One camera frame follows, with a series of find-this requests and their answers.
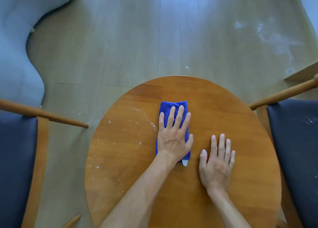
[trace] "round wooden table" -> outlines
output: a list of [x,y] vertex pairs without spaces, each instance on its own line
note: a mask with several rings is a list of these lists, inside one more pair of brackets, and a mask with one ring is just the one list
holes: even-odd
[[89,212],[98,227],[155,157],[162,101],[187,101],[193,134],[188,166],[178,163],[155,201],[149,227],[223,227],[198,165],[210,138],[225,133],[236,151],[229,196],[252,227],[274,228],[281,199],[276,153],[256,115],[231,92],[186,76],[134,87],[109,109],[92,138],[85,167]]

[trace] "wooden floor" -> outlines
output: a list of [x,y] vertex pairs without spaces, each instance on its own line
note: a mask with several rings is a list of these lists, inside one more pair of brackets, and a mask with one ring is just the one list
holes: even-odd
[[84,189],[90,139],[132,87],[189,75],[249,104],[288,87],[286,73],[318,54],[295,0],[73,0],[39,22],[27,52],[46,87],[43,109],[90,124],[50,124],[36,227],[62,226],[77,213],[77,227],[92,227]]

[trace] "dark blue chair seat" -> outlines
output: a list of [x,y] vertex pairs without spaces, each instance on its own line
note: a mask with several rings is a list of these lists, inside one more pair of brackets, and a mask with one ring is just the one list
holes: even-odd
[[38,119],[0,113],[0,226],[20,227],[29,197]]
[[318,101],[267,107],[276,154],[304,228],[318,227]]

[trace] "wooden chair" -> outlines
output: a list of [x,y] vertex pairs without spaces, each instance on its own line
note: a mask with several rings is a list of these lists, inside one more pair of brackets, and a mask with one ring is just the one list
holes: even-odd
[[[72,119],[68,119],[65,117],[60,117],[54,115],[52,113],[46,112],[41,109],[36,109],[33,107],[20,105],[14,102],[6,101],[0,99],[0,110],[8,111],[9,113],[3,112],[0,115],[1,126],[0,126],[0,148],[2,148],[2,158],[7,158],[5,162],[9,160],[11,162],[11,158],[16,159],[16,155],[20,155],[17,160],[26,161],[30,170],[28,171],[29,175],[17,174],[8,172],[8,174],[4,174],[2,172],[0,175],[0,179],[2,181],[2,186],[6,182],[10,183],[8,185],[7,190],[10,191],[10,187],[14,187],[17,190],[16,197],[8,197],[6,199],[7,203],[2,206],[2,209],[7,210],[12,208],[13,212],[11,212],[11,220],[6,215],[2,214],[2,218],[6,219],[5,222],[10,224],[12,227],[13,222],[14,226],[21,226],[22,228],[30,228],[34,227],[35,220],[38,213],[38,208],[40,205],[40,195],[42,184],[44,180],[44,174],[46,169],[46,156],[47,156],[47,146],[49,140],[49,121],[69,124],[73,126],[79,126],[83,128],[88,128],[88,124],[75,121]],[[21,141],[16,141],[12,139],[19,139],[18,134],[17,137],[15,134],[12,134],[12,130],[22,130],[25,127],[33,128],[33,131],[28,130],[26,134],[22,134]],[[33,142],[27,146],[25,145],[26,139],[31,138]],[[17,145],[16,150],[12,152],[12,150],[7,151],[8,149],[15,148],[11,146],[11,143],[20,144]],[[18,179],[20,183],[25,185],[24,192],[21,192],[22,188],[17,186],[12,179]],[[75,224],[81,215],[76,215],[73,219],[67,222],[63,227],[68,228]]]
[[[282,106],[283,106],[283,103],[286,103],[286,101],[298,101],[298,102],[304,101],[304,102],[306,102],[306,105],[307,105],[308,102],[310,102],[310,101],[293,100],[293,99],[286,100],[286,99],[294,97],[298,94],[304,93],[308,90],[314,89],[316,87],[318,87],[318,74],[316,74],[312,80],[306,81],[306,82],[301,83],[301,84],[296,85],[296,86],[293,86],[291,88],[283,90],[279,93],[276,93],[276,94],[271,95],[263,100],[257,101],[255,103],[252,103],[249,105],[251,110],[253,110],[253,111],[256,110],[257,117],[259,118],[260,122],[262,123],[265,130],[267,131],[274,146],[277,144],[277,140],[280,137],[273,132],[273,127],[272,127],[273,121],[271,122],[272,119],[271,119],[271,114],[270,114],[271,109],[276,108],[278,110],[283,110],[284,108]],[[305,125],[314,124],[314,122],[316,122],[317,120],[318,119],[315,119],[315,120],[309,119],[309,121]],[[291,193],[291,189],[289,187],[290,183],[288,186],[288,179],[287,178],[288,177],[290,178],[290,175],[284,174],[284,172],[283,172],[284,168],[283,168],[281,161],[284,159],[282,159],[282,157],[280,159],[280,157],[279,157],[279,153],[281,151],[278,150],[278,148],[276,146],[275,146],[275,150],[276,150],[276,154],[278,156],[278,159],[280,161],[280,170],[281,170],[281,185],[282,185],[281,207],[283,209],[286,221],[288,223],[288,225],[287,225],[284,221],[279,220],[277,223],[277,227],[279,227],[279,228],[287,228],[287,227],[306,228],[306,224],[308,224],[308,220],[306,221],[306,220],[304,220],[304,218],[301,219],[300,210],[299,210],[300,208],[298,207],[298,212],[297,212],[297,209],[295,206],[296,202],[294,201],[295,199],[292,199],[292,193]]]

